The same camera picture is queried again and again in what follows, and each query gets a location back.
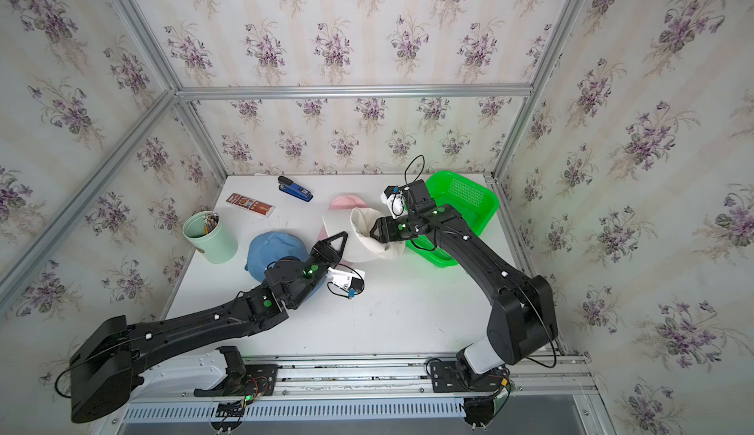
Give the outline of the grey white baseball cap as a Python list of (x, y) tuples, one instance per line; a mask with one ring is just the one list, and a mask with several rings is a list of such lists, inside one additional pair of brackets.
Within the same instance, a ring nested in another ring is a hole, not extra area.
[(363, 263), (374, 260), (397, 260), (406, 250), (404, 242), (382, 244), (370, 236), (381, 212), (371, 207), (331, 209), (323, 215), (323, 226), (329, 236), (348, 234), (343, 261)]

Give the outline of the pink baseball cap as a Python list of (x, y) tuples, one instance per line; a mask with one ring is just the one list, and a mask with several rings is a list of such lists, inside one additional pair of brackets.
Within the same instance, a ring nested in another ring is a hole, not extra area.
[(332, 199), (327, 211), (350, 210), (357, 207), (368, 207), (368, 204), (356, 195), (340, 195)]

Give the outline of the light blue baseball cap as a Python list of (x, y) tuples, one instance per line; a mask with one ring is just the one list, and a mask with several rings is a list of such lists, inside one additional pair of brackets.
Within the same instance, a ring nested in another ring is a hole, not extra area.
[(282, 232), (268, 232), (257, 236), (249, 245), (245, 270), (258, 282), (251, 290), (253, 295), (272, 305), (282, 305), (286, 309), (298, 309), (312, 294), (274, 294), (267, 285), (267, 267), (281, 258), (293, 256), (301, 261), (308, 260), (311, 250), (298, 237)]

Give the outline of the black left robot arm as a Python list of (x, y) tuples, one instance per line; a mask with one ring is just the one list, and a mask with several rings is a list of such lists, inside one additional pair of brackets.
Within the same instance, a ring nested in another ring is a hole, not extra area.
[(123, 407), (145, 383), (143, 372), (170, 358), (231, 339), (266, 332), (289, 317), (343, 258), (349, 234), (312, 247), (305, 261), (287, 256), (265, 270), (255, 288), (228, 303), (187, 315), (130, 324), (102, 322), (69, 360), (71, 421), (89, 423)]

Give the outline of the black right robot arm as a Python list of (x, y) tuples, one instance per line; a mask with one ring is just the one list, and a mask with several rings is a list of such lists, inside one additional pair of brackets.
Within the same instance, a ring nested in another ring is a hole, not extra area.
[(498, 366), (512, 366), (559, 335), (554, 294), (542, 276), (528, 277), (487, 246), (451, 205), (412, 212), (405, 217), (380, 217), (370, 230), (381, 244), (425, 237), (455, 260), (481, 289), (491, 305), (484, 337), (459, 353), (466, 371), (481, 375)]

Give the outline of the blue black stapler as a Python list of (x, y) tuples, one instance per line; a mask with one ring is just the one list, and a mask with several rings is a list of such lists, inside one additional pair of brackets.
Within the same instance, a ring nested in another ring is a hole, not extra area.
[(301, 201), (309, 203), (313, 199), (312, 192), (286, 176), (278, 177), (279, 191)]

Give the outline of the green plastic basket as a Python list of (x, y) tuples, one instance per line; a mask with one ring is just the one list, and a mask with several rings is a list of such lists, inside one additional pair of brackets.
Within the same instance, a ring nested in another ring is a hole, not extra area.
[[(500, 207), (500, 201), (491, 190), (454, 172), (436, 172), (425, 184), (435, 203), (440, 207), (455, 207), (477, 236), (481, 235)], [(439, 268), (458, 264), (447, 252), (431, 250), (431, 242), (426, 237), (408, 242), (406, 246)]]

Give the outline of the mint green pen cup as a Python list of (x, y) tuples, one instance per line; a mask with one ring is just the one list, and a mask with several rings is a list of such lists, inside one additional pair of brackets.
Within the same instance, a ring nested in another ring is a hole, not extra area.
[(187, 219), (183, 235), (212, 264), (231, 260), (239, 248), (227, 222), (214, 211), (200, 211)]

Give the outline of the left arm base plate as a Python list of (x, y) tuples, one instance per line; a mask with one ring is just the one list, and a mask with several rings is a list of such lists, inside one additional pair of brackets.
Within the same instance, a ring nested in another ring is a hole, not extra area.
[(277, 364), (246, 364), (241, 373), (228, 373), (210, 389), (194, 390), (194, 397), (272, 396), (278, 370)]

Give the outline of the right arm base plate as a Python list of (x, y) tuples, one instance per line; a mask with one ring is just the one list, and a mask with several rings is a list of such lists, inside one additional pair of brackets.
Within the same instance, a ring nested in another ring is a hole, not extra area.
[(510, 381), (506, 366), (494, 367), (483, 373), (474, 373), (462, 362), (430, 358), (425, 363), (425, 372), (431, 381), (434, 393), (492, 393)]

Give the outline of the aluminium mounting rail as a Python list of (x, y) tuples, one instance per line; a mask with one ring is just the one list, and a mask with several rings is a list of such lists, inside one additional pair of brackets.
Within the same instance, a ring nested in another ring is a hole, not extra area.
[[(246, 364), (279, 366), (272, 396), (263, 401), (364, 399), (398, 397), (476, 397), (491, 393), (434, 393), (425, 372), (430, 358), (455, 360), (451, 356), (338, 356), (337, 358), (243, 358), (218, 351), (171, 358), (143, 372), (145, 383), (132, 392), (131, 402), (220, 400), (231, 397), (197, 398), (196, 389), (210, 389), (228, 373), (241, 373)], [(583, 358), (526, 360), (508, 367), (510, 381), (500, 389), (522, 396), (595, 395), (597, 384)]]

